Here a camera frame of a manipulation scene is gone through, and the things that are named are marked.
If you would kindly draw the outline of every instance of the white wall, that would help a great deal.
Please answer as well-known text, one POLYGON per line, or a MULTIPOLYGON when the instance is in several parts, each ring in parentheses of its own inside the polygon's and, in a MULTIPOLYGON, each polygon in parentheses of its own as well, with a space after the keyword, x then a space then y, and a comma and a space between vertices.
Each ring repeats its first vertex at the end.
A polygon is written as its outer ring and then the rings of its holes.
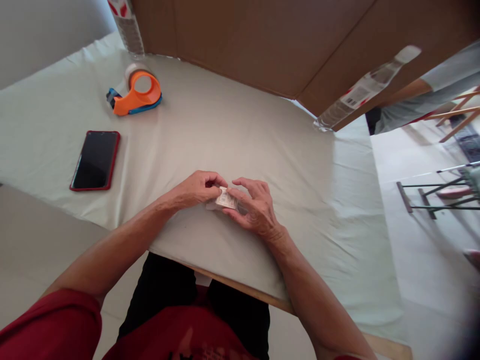
POLYGON ((107 0, 3 1, 0 89, 116 29, 107 0))

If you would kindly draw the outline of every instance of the hand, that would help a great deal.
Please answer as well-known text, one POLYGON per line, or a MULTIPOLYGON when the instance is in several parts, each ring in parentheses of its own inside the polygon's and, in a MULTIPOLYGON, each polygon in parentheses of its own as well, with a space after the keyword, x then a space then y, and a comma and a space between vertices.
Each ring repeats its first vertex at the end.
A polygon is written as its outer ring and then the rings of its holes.
POLYGON ((223 213, 230 216, 242 228, 252 231, 265 241, 280 238, 285 228, 279 224, 275 217, 274 204, 268 184, 264 181, 244 177, 233 180, 232 183, 242 185, 251 195, 250 197, 236 188, 227 189, 227 192, 237 198, 248 210, 248 213, 241 215, 238 211, 229 208, 224 208, 223 213))
POLYGON ((228 187, 227 182, 218 173, 197 170, 167 192, 165 196, 176 210, 191 208, 220 196, 222 191, 213 186, 214 184, 228 187))

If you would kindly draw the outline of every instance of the small paper packet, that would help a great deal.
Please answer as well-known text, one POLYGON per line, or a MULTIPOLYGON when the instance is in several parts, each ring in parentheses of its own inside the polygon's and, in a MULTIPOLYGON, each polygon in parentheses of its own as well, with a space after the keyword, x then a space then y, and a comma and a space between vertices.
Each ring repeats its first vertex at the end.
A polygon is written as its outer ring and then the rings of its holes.
POLYGON ((227 192, 226 187, 220 186, 219 188, 221 190, 220 196, 207 202, 205 208, 207 210, 222 210, 223 208, 238 210, 239 201, 227 192))

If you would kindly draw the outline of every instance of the forearm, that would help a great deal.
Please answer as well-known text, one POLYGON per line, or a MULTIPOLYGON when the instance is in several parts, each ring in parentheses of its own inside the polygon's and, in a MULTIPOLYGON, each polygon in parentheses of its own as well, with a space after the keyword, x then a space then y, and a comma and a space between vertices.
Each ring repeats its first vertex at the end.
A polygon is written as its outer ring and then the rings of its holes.
POLYGON ((327 349, 375 359, 358 327, 286 229, 266 243, 280 267, 293 308, 310 336, 317 357, 327 349))
POLYGON ((42 296, 59 289, 72 289, 90 294, 102 303, 105 295, 150 247, 175 212, 175 204, 169 195, 161 196, 89 248, 42 296))
POLYGON ((419 78, 411 82, 407 86, 405 86, 403 89, 395 92, 390 97, 388 97, 384 102, 378 104, 377 106, 379 108, 384 108, 386 106, 390 106, 398 102, 401 102, 403 100, 411 99, 416 96, 429 93, 431 91, 432 91, 432 87, 428 83, 426 83, 423 79, 419 78))

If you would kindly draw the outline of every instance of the wooden table edge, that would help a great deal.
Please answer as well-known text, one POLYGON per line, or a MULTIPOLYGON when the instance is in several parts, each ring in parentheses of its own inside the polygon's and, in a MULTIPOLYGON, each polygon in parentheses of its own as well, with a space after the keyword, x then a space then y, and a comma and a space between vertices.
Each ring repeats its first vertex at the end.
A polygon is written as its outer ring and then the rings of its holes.
MULTIPOLYGON (((184 264, 184 265, 202 275, 208 276, 209 278, 212 278, 222 284, 228 285, 231 288, 241 291, 242 293, 245 293, 247 295, 250 295, 255 299, 263 301, 264 303, 267 303, 287 313, 297 316, 295 314, 295 310, 290 301, 281 300, 274 296, 268 295, 267 293, 264 293, 260 290, 254 289, 253 287, 242 284, 238 281, 229 279, 227 277, 217 275, 208 270, 204 270, 189 264, 184 264)), ((412 360, 413 359, 412 349, 408 345, 404 345, 402 343, 395 342, 384 337, 371 335, 368 333, 363 333, 363 336, 365 337, 366 341, 371 346, 373 351, 376 352, 377 354, 383 355, 392 360, 412 360)))

